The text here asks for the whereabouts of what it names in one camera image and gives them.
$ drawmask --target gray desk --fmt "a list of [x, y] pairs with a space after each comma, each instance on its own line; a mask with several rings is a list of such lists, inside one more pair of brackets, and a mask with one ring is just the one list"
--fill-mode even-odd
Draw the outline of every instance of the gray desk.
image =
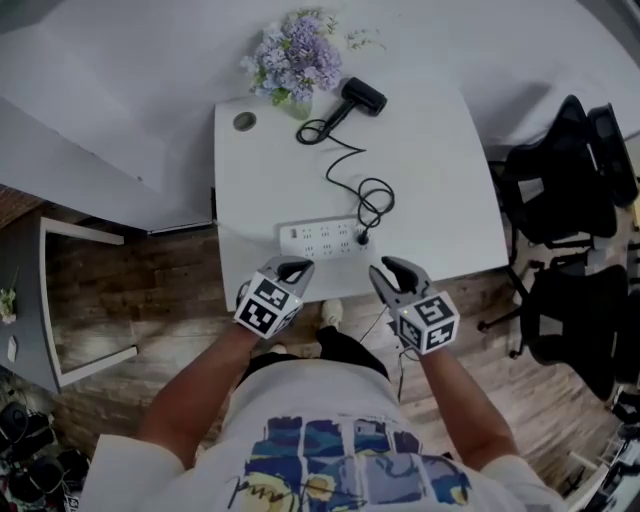
[[[56, 352], [49, 317], [45, 237], [47, 233], [122, 245], [121, 236], [87, 229], [42, 217], [34, 212], [0, 230], [0, 288], [15, 284], [17, 319], [10, 325], [0, 322], [0, 365], [42, 388], [59, 393], [61, 388], [100, 370], [135, 356], [132, 346], [63, 373]], [[13, 336], [18, 349], [15, 362], [7, 350]]]

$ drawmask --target black office chair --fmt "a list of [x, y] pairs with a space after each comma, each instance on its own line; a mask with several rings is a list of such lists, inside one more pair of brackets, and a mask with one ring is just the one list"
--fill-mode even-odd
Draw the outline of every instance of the black office chair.
[[[591, 247], [593, 236], [615, 235], [614, 197], [628, 201], [634, 195], [628, 190], [628, 178], [630, 173], [635, 187], [635, 175], [624, 142], [616, 137], [619, 130], [613, 110], [610, 106], [603, 109], [596, 109], [591, 121], [578, 99], [569, 96], [542, 140], [514, 147], [505, 162], [489, 163], [511, 222], [510, 265], [516, 260], [519, 232], [530, 242], [551, 249]], [[592, 124], [598, 127], [600, 136], [594, 136]], [[590, 147], [597, 147], [597, 151], [592, 153]], [[602, 162], [597, 166], [596, 156]], [[542, 181], [544, 190], [525, 201], [521, 184], [534, 179]], [[619, 192], [612, 194], [612, 187]], [[589, 238], [558, 242], [579, 233]]]
[[[640, 295], [627, 293], [627, 273], [620, 265], [589, 276], [539, 271], [517, 310], [522, 341], [510, 357], [528, 346], [538, 363], [568, 364], [607, 400], [615, 382], [635, 382], [640, 370]], [[561, 333], [541, 334], [542, 317], [559, 322]]]

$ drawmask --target white t-shirt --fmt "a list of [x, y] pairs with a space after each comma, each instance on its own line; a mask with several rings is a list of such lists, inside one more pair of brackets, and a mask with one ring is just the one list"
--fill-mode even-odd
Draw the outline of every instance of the white t-shirt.
[[559, 512], [527, 463], [478, 473], [422, 453], [389, 382], [359, 366], [285, 361], [233, 393], [217, 444], [185, 471], [167, 450], [102, 436], [81, 512]]

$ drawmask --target power strip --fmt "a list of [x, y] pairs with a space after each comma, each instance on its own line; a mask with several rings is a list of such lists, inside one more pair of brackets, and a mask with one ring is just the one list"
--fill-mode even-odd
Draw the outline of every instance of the power strip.
[[364, 231], [355, 217], [332, 217], [280, 224], [280, 253], [312, 260], [355, 258], [374, 250], [373, 236], [360, 245], [356, 238]]

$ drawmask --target flower vase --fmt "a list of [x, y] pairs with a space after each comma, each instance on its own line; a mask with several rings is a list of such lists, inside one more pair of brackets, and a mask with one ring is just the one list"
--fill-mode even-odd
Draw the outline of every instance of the flower vase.
[[305, 121], [309, 119], [309, 116], [311, 115], [313, 101], [311, 99], [309, 101], [295, 101], [291, 98], [287, 98], [279, 103], [278, 107], [294, 119], [297, 119], [298, 121]]

